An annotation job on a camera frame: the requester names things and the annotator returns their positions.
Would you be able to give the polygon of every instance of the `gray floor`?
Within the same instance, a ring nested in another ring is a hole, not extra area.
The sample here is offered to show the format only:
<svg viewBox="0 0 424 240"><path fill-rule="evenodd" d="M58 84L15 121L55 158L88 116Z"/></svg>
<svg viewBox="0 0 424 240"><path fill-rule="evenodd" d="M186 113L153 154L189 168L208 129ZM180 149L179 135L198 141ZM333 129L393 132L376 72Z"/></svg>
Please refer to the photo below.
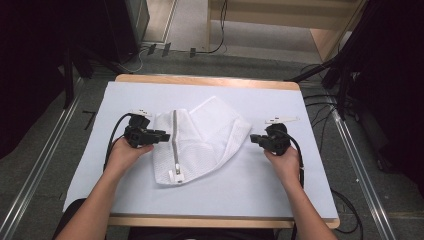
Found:
<svg viewBox="0 0 424 240"><path fill-rule="evenodd" d="M160 51L142 56L144 67L138 74L181 74L201 76L229 76L282 80L299 74L306 66L304 63L283 62L276 60L258 60L230 56L197 56L189 58L185 53L171 53L162 58ZM138 62L127 64L136 67ZM101 66L96 66L92 79L85 79L84 87L76 110L56 148L50 164L41 179L29 206L18 225L13 239L49 239L53 234L62 213L64 196L69 187L73 173L78 165L90 135L90 128L84 130L90 115L83 111L97 111L108 81L115 75ZM304 96L324 93L320 87L320 78L302 82ZM307 103L325 101L325 98L307 99ZM59 96L46 113L34 124L19 147L0 161L0 218L4 219L10 204L22 187L32 165L37 160L55 121L59 118L64 102ZM321 106L308 107L311 120ZM322 111L318 119L325 117L328 110ZM401 174L386 174L378 170L375 156L369 147L367 138L360 125L352 118L347 118L351 134L355 139L367 171L377 189L390 222L398 239L420 239L424 233L420 226L424 223L424 201L419 196L415 185ZM317 144L321 142L323 122L314 130ZM330 186L344 194L354 204L361 216L364 226L364 239L380 239L379 232L364 198L357 176L346 154L340 134L332 118L325 127L322 160ZM339 199L335 198L341 218L341 229L355 226L355 218ZM110 239L123 239L128 231L125 227L110 227ZM359 239L359 232L341 235L342 239ZM290 230L283 230L281 239L287 239Z"/></svg>
<svg viewBox="0 0 424 240"><path fill-rule="evenodd" d="M207 2L177 1L166 39L166 43L171 43L170 49L207 50ZM217 51L219 54L286 62L321 63L309 29L229 21L225 22L224 29L225 42L224 47ZM221 37L220 22L211 21L210 50L217 48Z"/></svg>

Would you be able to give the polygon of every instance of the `white board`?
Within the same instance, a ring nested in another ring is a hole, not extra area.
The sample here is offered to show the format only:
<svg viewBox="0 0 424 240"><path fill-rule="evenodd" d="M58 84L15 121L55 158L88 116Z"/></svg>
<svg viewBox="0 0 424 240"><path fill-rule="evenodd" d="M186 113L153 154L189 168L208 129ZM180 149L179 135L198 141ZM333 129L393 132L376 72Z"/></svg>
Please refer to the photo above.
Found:
<svg viewBox="0 0 424 240"><path fill-rule="evenodd" d="M305 191L322 218L338 218L317 144L300 91L110 82L106 88L90 139L68 190L64 209L86 198L102 174L107 144L118 119L131 109L153 114L191 110L217 96L263 134L266 119L298 117L287 122L297 140L305 165ZM124 119L116 137L128 124ZM154 129L154 117L149 129ZM112 213L184 216L290 218L286 193L258 144L247 137L241 149L222 168L181 186L158 185L152 154L141 159L122 178Z"/></svg>

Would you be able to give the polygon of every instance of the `white mesh bag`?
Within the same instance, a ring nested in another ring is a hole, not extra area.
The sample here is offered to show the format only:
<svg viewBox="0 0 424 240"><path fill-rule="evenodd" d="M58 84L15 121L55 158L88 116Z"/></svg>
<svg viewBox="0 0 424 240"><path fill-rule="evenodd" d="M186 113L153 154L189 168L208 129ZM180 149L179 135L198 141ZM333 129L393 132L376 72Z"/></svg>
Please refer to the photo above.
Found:
<svg viewBox="0 0 424 240"><path fill-rule="evenodd" d="M251 124L217 97L188 112L178 109L156 116L155 129L171 134L153 151L159 184L190 182L224 165L239 150Z"/></svg>

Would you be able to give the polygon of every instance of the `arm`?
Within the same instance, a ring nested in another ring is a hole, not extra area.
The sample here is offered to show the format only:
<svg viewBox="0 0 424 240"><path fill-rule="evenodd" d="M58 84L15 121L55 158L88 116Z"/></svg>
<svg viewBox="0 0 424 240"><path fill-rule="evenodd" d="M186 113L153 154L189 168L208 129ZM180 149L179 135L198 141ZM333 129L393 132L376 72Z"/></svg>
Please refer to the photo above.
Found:
<svg viewBox="0 0 424 240"><path fill-rule="evenodd" d="M102 176L57 239L104 239L119 180L141 155L152 149L153 145L131 148L125 139L118 139Z"/></svg>
<svg viewBox="0 0 424 240"><path fill-rule="evenodd" d="M300 239L337 239L300 185L298 152L289 147L282 156L276 156L268 150L264 153L286 190Z"/></svg>

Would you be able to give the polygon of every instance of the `wooden table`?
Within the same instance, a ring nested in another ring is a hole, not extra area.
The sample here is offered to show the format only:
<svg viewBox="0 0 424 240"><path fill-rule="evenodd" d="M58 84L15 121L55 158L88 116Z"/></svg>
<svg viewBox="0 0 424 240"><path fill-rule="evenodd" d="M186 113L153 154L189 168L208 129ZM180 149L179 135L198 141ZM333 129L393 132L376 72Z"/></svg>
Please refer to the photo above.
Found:
<svg viewBox="0 0 424 240"><path fill-rule="evenodd" d="M208 0L208 47L211 20L220 20L223 2ZM355 26L365 3L366 0L228 0L225 20L309 28L321 59L326 61Z"/></svg>
<svg viewBox="0 0 424 240"><path fill-rule="evenodd" d="M292 82L260 81L249 79L188 77L169 75L119 75L117 82L138 82L156 84L185 84L202 86L225 86L235 88L265 88L300 91L299 85ZM337 219L324 219L330 228L337 228ZM125 215L112 214L110 225L121 226L161 226L161 227L229 227L229 228L292 228L293 219L246 218L246 217L204 217L204 216L164 216L164 215Z"/></svg>

